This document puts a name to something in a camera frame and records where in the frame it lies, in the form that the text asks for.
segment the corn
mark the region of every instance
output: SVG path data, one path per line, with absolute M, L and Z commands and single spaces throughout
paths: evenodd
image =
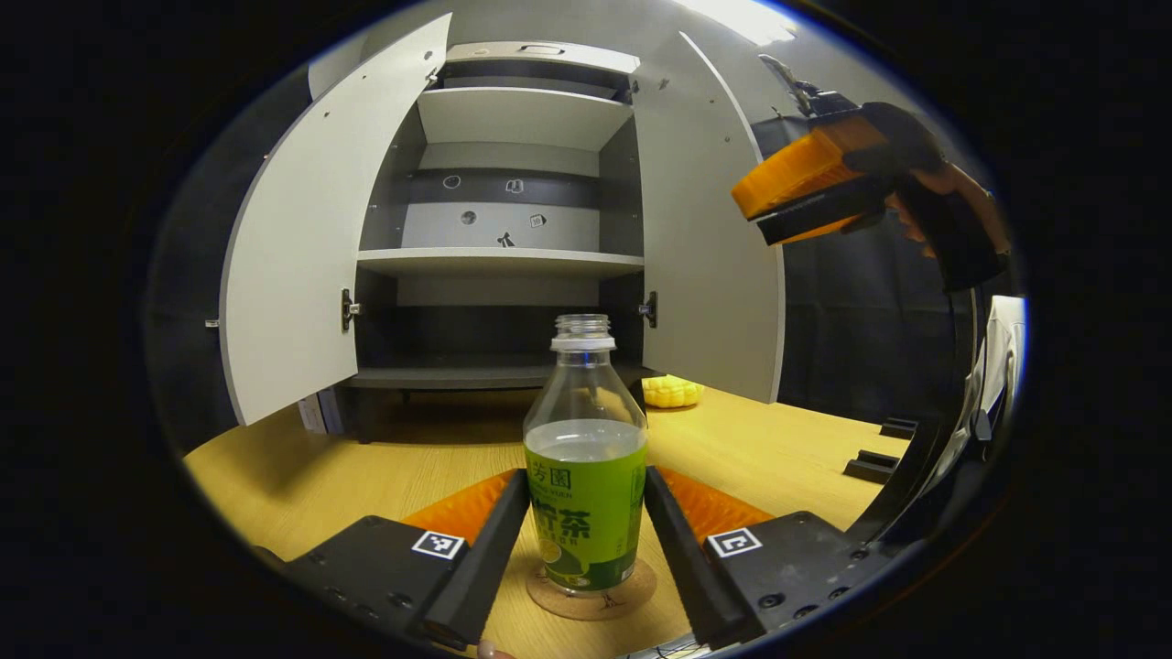
M 675 375 L 643 379 L 643 401 L 654 407 L 687 407 L 700 402 L 703 385 Z

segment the bottle label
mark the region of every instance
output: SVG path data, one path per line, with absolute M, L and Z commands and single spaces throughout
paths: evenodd
M 642 519 L 647 443 L 602 462 L 563 462 L 526 447 L 525 462 L 550 580 L 595 591 L 631 576 Z

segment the cork coaster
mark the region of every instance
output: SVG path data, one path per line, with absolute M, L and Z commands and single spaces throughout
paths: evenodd
M 641 558 L 635 571 L 618 586 L 601 595 L 577 597 L 561 592 L 545 577 L 545 565 L 538 564 L 525 578 L 525 589 L 538 606 L 571 620 L 611 620 L 621 618 L 647 604 L 655 593 L 655 572 Z

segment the plastic bottle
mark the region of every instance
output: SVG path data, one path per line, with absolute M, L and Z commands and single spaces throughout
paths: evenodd
M 647 417 L 611 366 L 607 317 L 559 315 L 557 327 L 557 367 L 524 423 L 533 518 L 550 583 L 601 595 L 634 570 Z

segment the open cabinet door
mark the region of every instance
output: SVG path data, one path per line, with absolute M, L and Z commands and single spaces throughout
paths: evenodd
M 642 59 L 634 79 L 645 290 L 656 295 L 643 366 L 775 402 L 782 252 L 729 195 L 761 163 L 757 141 L 724 80 L 682 32 Z
M 357 373 L 341 292 L 398 124 L 443 66 L 445 14 L 339 81 L 281 137 L 232 229 L 220 281 L 220 352 L 232 407 L 252 423 Z

